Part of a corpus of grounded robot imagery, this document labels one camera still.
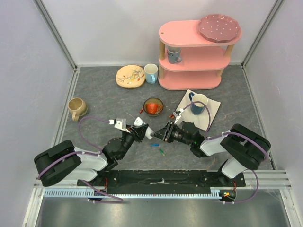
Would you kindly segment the white remote control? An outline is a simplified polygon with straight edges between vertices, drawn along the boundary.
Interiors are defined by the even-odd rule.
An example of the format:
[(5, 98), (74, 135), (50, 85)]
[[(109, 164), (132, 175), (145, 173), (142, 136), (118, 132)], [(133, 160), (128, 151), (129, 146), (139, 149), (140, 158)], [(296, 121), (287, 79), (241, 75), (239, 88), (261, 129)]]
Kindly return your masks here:
[(135, 119), (134, 126), (143, 129), (145, 131), (145, 137), (150, 140), (152, 139), (152, 134), (154, 133), (154, 131), (140, 117), (137, 117)]

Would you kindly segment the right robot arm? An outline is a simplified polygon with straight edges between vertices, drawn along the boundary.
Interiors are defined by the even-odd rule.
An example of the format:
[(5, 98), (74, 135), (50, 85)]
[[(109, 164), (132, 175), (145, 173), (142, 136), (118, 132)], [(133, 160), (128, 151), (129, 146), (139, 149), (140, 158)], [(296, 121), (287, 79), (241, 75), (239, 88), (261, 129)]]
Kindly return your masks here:
[(229, 131), (218, 136), (204, 137), (192, 122), (182, 122), (178, 127), (169, 121), (166, 126), (151, 134), (167, 143), (178, 141), (190, 146), (197, 157), (209, 157), (217, 153), (227, 152), (232, 158), (227, 160), (217, 174), (217, 181), (228, 186), (241, 172), (257, 170), (268, 158), (270, 142), (241, 124), (234, 124)]

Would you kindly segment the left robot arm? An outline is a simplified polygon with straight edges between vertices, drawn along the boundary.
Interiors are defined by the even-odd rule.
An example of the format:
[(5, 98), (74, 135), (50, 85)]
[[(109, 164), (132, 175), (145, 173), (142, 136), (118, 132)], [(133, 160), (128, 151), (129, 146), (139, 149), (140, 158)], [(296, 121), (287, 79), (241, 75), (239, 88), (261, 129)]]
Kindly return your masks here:
[(127, 125), (122, 137), (111, 139), (99, 152), (77, 148), (70, 140), (42, 152), (34, 158), (38, 179), (44, 187), (53, 186), (65, 178), (85, 180), (93, 186), (104, 181), (100, 171), (108, 171), (118, 165), (132, 144), (145, 137), (151, 139), (153, 130), (148, 124)]

